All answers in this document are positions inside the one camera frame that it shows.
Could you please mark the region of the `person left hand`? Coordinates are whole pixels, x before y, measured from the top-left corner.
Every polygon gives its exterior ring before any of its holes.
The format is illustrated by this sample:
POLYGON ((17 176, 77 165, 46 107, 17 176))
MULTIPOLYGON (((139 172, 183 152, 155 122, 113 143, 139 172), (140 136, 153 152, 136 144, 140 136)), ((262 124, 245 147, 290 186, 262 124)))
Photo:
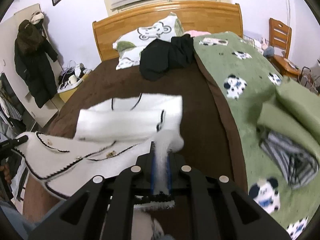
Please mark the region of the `person left hand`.
POLYGON ((9 164, 6 163, 6 164, 0 166, 0 171, 3 172, 6 182, 10 185, 11 184, 11 175, 10 175, 9 164))

